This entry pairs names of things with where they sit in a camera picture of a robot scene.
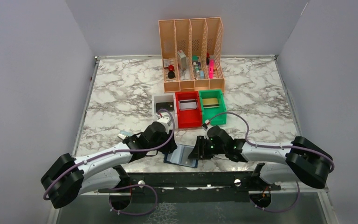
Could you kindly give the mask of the navy blue card holder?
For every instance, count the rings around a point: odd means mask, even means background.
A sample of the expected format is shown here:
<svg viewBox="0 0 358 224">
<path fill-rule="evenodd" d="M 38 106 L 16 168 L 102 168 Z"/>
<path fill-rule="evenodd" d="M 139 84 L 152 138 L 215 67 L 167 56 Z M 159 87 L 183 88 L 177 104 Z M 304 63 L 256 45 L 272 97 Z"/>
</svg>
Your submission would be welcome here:
<svg viewBox="0 0 358 224">
<path fill-rule="evenodd" d="M 177 149 L 175 149 L 170 154 L 165 154 L 164 163 L 189 167 L 189 168 L 197 168 L 198 160 L 188 159 L 188 156 L 193 151 L 193 148 L 194 146 L 177 144 Z"/>
</svg>

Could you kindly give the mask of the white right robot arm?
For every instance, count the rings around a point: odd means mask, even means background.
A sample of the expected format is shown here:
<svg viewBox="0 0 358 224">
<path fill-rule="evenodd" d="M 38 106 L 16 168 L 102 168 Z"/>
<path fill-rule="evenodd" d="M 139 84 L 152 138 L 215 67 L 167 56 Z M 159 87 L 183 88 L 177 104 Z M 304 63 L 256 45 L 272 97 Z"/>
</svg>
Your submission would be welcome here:
<svg viewBox="0 0 358 224">
<path fill-rule="evenodd" d="M 261 190 L 275 182 L 302 182 L 315 189 L 325 188 L 333 158 L 303 136 L 289 143 L 252 143 L 234 139 L 219 126 L 198 136 L 189 159 L 207 160 L 222 154 L 233 162 L 260 161 L 260 172 L 250 177 L 251 186 Z"/>
</svg>

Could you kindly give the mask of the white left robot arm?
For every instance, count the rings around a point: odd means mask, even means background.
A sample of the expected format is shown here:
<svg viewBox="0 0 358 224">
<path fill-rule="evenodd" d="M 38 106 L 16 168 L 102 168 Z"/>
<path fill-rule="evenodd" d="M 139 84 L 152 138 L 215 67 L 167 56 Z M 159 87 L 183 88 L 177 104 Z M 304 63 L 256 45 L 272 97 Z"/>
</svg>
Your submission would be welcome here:
<svg viewBox="0 0 358 224">
<path fill-rule="evenodd" d="M 161 118 L 143 132 L 101 152 L 79 157 L 62 154 L 41 178 L 43 199 L 58 209 L 83 193 L 107 188 L 125 190 L 128 179 L 116 167 L 145 158 L 149 152 L 172 153 L 177 149 L 174 131 L 175 123 Z"/>
</svg>

